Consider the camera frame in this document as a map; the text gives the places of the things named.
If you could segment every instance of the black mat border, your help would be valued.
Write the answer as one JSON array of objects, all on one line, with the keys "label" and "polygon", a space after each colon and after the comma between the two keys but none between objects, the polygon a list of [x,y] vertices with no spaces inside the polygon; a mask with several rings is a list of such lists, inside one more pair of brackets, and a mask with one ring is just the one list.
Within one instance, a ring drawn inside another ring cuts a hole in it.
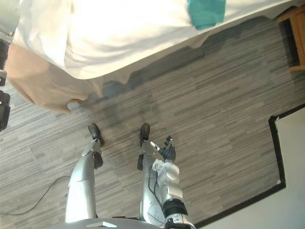
[{"label": "black mat border", "polygon": [[277,128],[276,128],[276,121],[284,118],[294,112],[297,112],[298,110],[301,110],[305,108],[305,104],[302,104],[296,108],[293,108],[289,111],[286,111],[282,114],[279,115],[273,115],[269,118],[268,123],[270,126],[270,130],[271,130],[271,135],[272,135],[272,140],[273,140],[273,144],[274,144],[274,151],[275,151],[275,155],[276,155],[276,161],[277,161],[277,166],[278,166],[278,170],[279,170],[279,176],[280,176],[280,181],[281,183],[278,185],[273,186],[272,188],[270,188],[269,190],[249,199],[246,200],[238,205],[235,205],[234,207],[231,207],[225,211],[222,211],[212,217],[209,217],[205,220],[202,220],[198,223],[195,224],[196,228],[201,228],[204,227],[210,223],[213,223],[221,218],[224,218],[228,215],[231,215],[245,207],[250,206],[251,204],[254,204],[280,190],[282,190],[283,188],[286,188],[286,180],[285,180],[285,170],[284,170],[284,164],[283,164],[283,158],[282,158],[282,152],[281,152],[281,147],[280,147],[280,143],[279,143],[279,138],[278,138],[278,133],[277,133]]}]

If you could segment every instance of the silver metal leg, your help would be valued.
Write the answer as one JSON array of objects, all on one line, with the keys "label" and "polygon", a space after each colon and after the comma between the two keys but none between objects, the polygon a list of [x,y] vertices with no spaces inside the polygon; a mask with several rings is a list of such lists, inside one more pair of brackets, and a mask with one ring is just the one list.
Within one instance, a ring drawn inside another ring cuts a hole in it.
[{"label": "silver metal leg", "polygon": [[140,206],[140,218],[150,224],[162,227],[164,225],[164,215],[160,205],[158,204],[154,194],[160,199],[159,185],[157,182],[157,173],[152,170],[154,158],[154,149],[149,141],[144,141],[142,145],[143,153],[143,193]]},{"label": "silver metal leg", "polygon": [[65,222],[75,222],[96,217],[94,194],[93,153],[101,153],[100,141],[92,141],[76,164],[69,182]]}]

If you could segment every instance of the gray carpet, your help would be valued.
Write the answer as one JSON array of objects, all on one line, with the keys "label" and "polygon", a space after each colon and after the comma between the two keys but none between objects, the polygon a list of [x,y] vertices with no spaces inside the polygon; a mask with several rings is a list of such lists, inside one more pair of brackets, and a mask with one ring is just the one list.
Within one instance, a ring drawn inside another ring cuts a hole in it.
[{"label": "gray carpet", "polygon": [[[181,187],[194,222],[273,187],[278,179],[268,118],[305,103],[305,74],[291,75],[287,36],[258,18],[211,36],[197,50],[179,50],[134,72],[126,85],[59,114],[11,94],[8,128],[0,133],[0,210],[33,206],[57,177],[69,175],[95,122],[106,141],[96,175],[99,217],[139,216],[138,132],[171,134]],[[0,228],[45,228],[64,221],[68,180],[30,213],[2,216]]]}]

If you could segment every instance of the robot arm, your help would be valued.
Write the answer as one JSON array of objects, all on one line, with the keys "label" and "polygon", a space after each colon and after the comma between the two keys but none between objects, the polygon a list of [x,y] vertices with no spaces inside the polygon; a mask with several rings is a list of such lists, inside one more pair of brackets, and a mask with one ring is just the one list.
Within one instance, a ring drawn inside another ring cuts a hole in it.
[{"label": "robot arm", "polygon": [[[0,86],[5,85],[5,62],[19,23],[19,0],[0,0]],[[10,95],[0,90],[0,131],[7,127],[10,115]]]},{"label": "robot arm", "polygon": [[176,159],[175,147],[172,145],[170,136],[166,139],[166,148],[160,149],[151,142],[163,156],[164,162],[155,160],[153,170],[157,172],[157,182],[160,187],[161,204],[165,217],[165,229],[195,229],[188,216],[182,190],[179,186],[179,168],[174,164]]}]

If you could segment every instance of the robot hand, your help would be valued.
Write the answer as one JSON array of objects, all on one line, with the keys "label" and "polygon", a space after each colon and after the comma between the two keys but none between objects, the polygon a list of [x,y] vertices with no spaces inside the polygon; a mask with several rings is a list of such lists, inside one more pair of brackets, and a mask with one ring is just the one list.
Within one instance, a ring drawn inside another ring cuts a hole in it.
[{"label": "robot hand", "polygon": [[172,161],[174,162],[176,159],[176,149],[172,143],[173,139],[171,136],[166,138],[165,147],[163,149],[159,149],[158,152],[163,156],[164,161]]}]

